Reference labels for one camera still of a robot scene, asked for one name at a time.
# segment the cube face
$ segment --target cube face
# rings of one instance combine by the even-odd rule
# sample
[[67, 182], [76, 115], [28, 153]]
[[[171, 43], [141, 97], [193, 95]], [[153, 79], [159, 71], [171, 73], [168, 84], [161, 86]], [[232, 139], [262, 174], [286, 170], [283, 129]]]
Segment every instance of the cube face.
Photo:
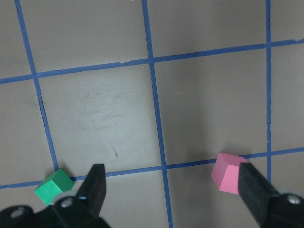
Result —
[[46, 177], [35, 189], [35, 193], [46, 205], [49, 205], [56, 195], [71, 190], [73, 185], [74, 183], [66, 173], [62, 169], [59, 169]]
[[238, 172], [245, 158], [219, 153], [215, 162], [212, 178], [220, 191], [238, 194]]

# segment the metal bolt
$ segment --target metal bolt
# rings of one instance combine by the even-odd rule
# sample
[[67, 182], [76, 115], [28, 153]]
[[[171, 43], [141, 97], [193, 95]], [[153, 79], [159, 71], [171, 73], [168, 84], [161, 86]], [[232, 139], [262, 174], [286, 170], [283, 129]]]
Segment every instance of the metal bolt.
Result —
[[301, 202], [300, 198], [295, 195], [288, 195], [287, 199], [292, 204], [300, 204]]
[[67, 198], [66, 200], [64, 200], [61, 203], [61, 207], [63, 208], [68, 208], [69, 206], [71, 206], [73, 204], [73, 198]]
[[23, 214], [24, 208], [23, 207], [18, 207], [18, 209], [14, 210], [11, 214], [10, 217], [12, 219], [19, 217], [20, 215]]

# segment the floor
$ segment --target floor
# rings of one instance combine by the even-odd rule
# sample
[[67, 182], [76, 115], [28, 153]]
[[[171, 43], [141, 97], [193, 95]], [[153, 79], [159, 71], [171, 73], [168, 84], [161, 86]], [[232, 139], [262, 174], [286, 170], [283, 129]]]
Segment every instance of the floor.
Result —
[[114, 228], [257, 228], [218, 152], [304, 195], [300, 0], [2, 0], [0, 209], [104, 163]]

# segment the cube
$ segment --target cube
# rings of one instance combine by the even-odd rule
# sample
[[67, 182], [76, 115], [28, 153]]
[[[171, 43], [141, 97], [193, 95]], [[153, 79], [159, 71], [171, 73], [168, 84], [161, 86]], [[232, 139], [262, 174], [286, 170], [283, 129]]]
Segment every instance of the cube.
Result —
[[74, 182], [69, 176], [62, 169], [59, 169], [46, 177], [35, 189], [35, 193], [48, 206], [57, 194], [71, 190], [73, 185]]
[[239, 166], [244, 162], [245, 158], [218, 153], [211, 176], [220, 191], [238, 194]]

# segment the blue grid line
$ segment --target blue grid line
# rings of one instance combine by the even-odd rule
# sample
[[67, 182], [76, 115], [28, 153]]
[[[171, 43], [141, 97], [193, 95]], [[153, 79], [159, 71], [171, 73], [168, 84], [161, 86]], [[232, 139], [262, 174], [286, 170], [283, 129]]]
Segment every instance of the blue grid line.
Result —
[[30, 45], [29, 45], [29, 38], [28, 38], [28, 34], [27, 34], [27, 30], [26, 30], [26, 26], [25, 26], [25, 22], [24, 22], [24, 18], [23, 18], [20, 1], [15, 0], [15, 5], [17, 8], [17, 15], [18, 15], [19, 25], [20, 25], [20, 29], [21, 29], [21, 33], [22, 33], [23, 42], [24, 42], [25, 50], [26, 50], [27, 57], [28, 57], [28, 63], [30, 66], [30, 70], [32, 72], [32, 79], [34, 81], [34, 85], [35, 85], [35, 89], [36, 89], [36, 93], [37, 93], [37, 97], [38, 97], [38, 102], [39, 102], [39, 106], [40, 106], [40, 111], [41, 111], [41, 115], [42, 115], [45, 133], [46, 133], [46, 138], [47, 138], [47, 143], [49, 146], [54, 169], [58, 170], [59, 169], [58, 162], [57, 162], [57, 158], [55, 155], [55, 149], [54, 149], [51, 133], [50, 133], [49, 126], [48, 126], [47, 115], [46, 115], [46, 112], [45, 112], [45, 109], [43, 106], [41, 88], [40, 88], [39, 80], [37, 77], [36, 68], [34, 65], [33, 55], [32, 55], [31, 49], [30, 49]]
[[161, 165], [163, 167], [162, 178], [163, 178], [165, 200], [166, 200], [166, 206], [167, 206], [167, 216], [168, 216], [169, 228], [173, 228], [169, 183], [168, 183], [168, 175], [167, 175], [167, 169], [166, 169], [165, 149], [164, 149], [163, 137], [162, 137], [162, 125], [161, 125], [162, 123], [161, 123], [161, 114], [160, 114], [158, 94], [157, 94], [156, 75], [155, 75], [154, 57], [153, 57], [153, 48], [152, 48], [152, 37], [151, 37], [151, 30], [150, 30], [150, 21], [149, 21], [147, 0], [142, 0], [142, 10], [143, 10], [142, 11], [143, 12], [143, 21], [144, 21], [144, 27], [145, 27], [145, 33], [146, 33], [146, 40], [147, 40], [149, 66], [150, 66], [150, 72], [151, 72], [153, 101], [154, 101], [154, 110], [155, 110], [155, 117], [156, 117], [158, 142], [159, 142], [159, 147], [160, 147]]
[[[276, 156], [276, 155], [299, 153], [299, 152], [304, 152], [304, 147], [288, 149], [288, 150], [281, 150], [281, 151], [274, 151], [274, 152], [271, 152], [271, 154], [273, 156]], [[240, 155], [239, 157], [243, 157], [245, 159], [251, 159], [251, 158], [264, 158], [267, 156], [268, 156], [268, 153], [263, 152], [263, 153]], [[201, 161], [194, 161], [194, 162], [191, 161], [191, 162], [185, 162], [185, 163], [166, 165], [165, 168], [166, 169], [179, 169], [179, 168], [186, 168], [186, 167], [190, 167], [190, 166], [213, 164], [213, 163], [215, 163], [215, 161], [216, 161], [216, 159], [208, 159], [208, 160], [201, 160]], [[106, 177], [112, 177], [112, 176], [120, 176], [120, 175], [134, 174], [134, 173], [157, 171], [157, 170], [163, 170], [163, 166], [152, 166], [152, 167], [139, 168], [139, 169], [133, 169], [133, 170], [107, 172], [105, 175], [106, 175]], [[86, 176], [77, 176], [77, 177], [71, 177], [71, 180], [83, 181], [85, 178], [86, 178]], [[41, 183], [41, 180], [24, 182], [24, 183], [16, 183], [16, 184], [0, 185], [0, 190], [5, 189], [5, 188], [22, 188], [22, 187], [28, 187], [28, 186], [36, 186], [36, 185], [39, 185], [40, 183]]]
[[[301, 40], [289, 39], [289, 40], [271, 42], [271, 47], [280, 47], [280, 46], [288, 46], [288, 45], [303, 44], [303, 43], [304, 43], [304, 39], [301, 39]], [[192, 52], [192, 53], [177, 54], [177, 55], [171, 55], [171, 56], [154, 57], [153, 59], [154, 59], [154, 62], [165, 62], [165, 61], [181, 60], [181, 59], [187, 59], [187, 58], [219, 55], [219, 54], [225, 54], [225, 53], [258, 50], [258, 49], [267, 48], [268, 46], [269, 45], [267, 45], [267, 44], [253, 44], [253, 45], [246, 45], [246, 46], [227, 47], [227, 48], [221, 48], [221, 49], [213, 49], [213, 50], [205, 50], [205, 51]], [[71, 73], [80, 73], [80, 72], [89, 71], [89, 70], [111, 69], [111, 68], [124, 67], [124, 66], [128, 67], [128, 66], [135, 66], [135, 65], [148, 64], [148, 63], [149, 63], [149, 59], [145, 58], [145, 59], [132, 60], [132, 61], [125, 62], [125, 63], [116, 62], [116, 63], [105, 63], [105, 64], [98, 64], [98, 65], [91, 65], [91, 66], [80, 66], [80, 67], [73, 67], [73, 68], [67, 68], [67, 69], [39, 72], [39, 73], [37, 73], [37, 77], [42, 78], [42, 77], [49, 77], [49, 76], [58, 76], [58, 75], [65, 75], [65, 74], [71, 74]], [[25, 81], [25, 80], [30, 80], [30, 79], [33, 79], [33, 75], [14, 76], [14, 77], [0, 79], [0, 84]]]
[[266, 124], [267, 124], [267, 179], [271, 182], [271, 0], [266, 0]]

